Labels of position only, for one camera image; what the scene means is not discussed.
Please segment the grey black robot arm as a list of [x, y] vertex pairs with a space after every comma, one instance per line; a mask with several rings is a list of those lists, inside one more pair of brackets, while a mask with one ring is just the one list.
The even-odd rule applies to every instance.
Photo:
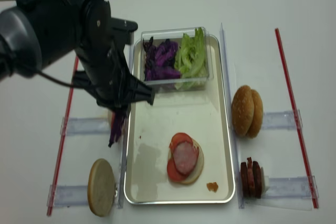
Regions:
[[134, 77], [124, 56], [136, 22], [113, 18], [106, 0], [16, 0], [1, 12], [1, 78], [44, 75], [44, 69], [74, 51], [83, 70], [69, 88], [83, 89], [97, 105], [130, 111], [154, 102], [154, 90]]

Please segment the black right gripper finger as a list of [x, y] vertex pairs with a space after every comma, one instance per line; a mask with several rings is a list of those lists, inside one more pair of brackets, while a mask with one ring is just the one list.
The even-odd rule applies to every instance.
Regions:
[[111, 115], [111, 116], [116, 116], [116, 115], [118, 115], [118, 114], [120, 114], [120, 108], [112, 108], [112, 109], [109, 109], [109, 114]]

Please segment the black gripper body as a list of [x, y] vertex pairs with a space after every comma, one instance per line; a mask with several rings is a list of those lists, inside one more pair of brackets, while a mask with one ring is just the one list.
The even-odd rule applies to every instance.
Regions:
[[98, 106], [128, 111], [136, 102], [153, 105], [154, 90], [132, 75], [124, 56], [124, 47], [137, 29], [136, 22], [117, 18], [86, 27], [75, 50], [84, 70], [76, 71], [72, 81], [83, 86]]

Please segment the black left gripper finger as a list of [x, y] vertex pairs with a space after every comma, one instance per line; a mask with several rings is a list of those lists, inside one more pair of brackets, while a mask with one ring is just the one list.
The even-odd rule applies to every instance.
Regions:
[[120, 110], [119, 113], [122, 114], [124, 117], [129, 117], [131, 111], [131, 104], [127, 104], [127, 105], [123, 105]]

